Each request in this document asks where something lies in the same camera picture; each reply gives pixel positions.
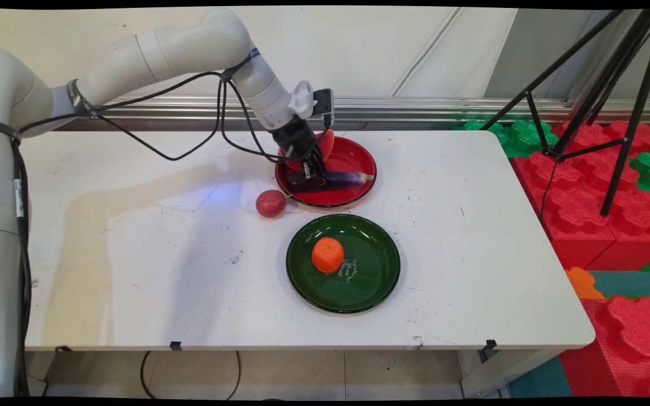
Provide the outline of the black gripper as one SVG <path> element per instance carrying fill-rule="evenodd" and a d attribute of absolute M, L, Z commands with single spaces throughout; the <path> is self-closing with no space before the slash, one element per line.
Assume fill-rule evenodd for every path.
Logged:
<path fill-rule="evenodd" d="M 327 167 L 323 158 L 320 141 L 323 134 L 316 134 L 307 121 L 292 118 L 286 125 L 271 131 L 287 164 L 303 164 L 304 170 L 297 175 L 297 189 L 317 189 L 327 185 Z"/>

